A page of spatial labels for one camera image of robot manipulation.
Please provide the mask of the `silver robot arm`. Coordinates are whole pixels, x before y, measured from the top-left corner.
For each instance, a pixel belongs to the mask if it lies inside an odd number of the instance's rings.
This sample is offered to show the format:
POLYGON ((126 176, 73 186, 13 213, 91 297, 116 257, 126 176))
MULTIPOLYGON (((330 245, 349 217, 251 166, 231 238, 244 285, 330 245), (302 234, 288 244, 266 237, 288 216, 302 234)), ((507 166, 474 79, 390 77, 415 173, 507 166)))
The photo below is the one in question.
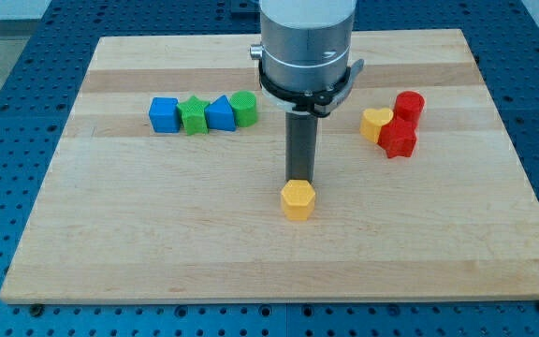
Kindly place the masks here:
POLYGON ((260 42, 250 56, 292 92, 318 92, 346 71, 356 0, 260 0, 260 42))

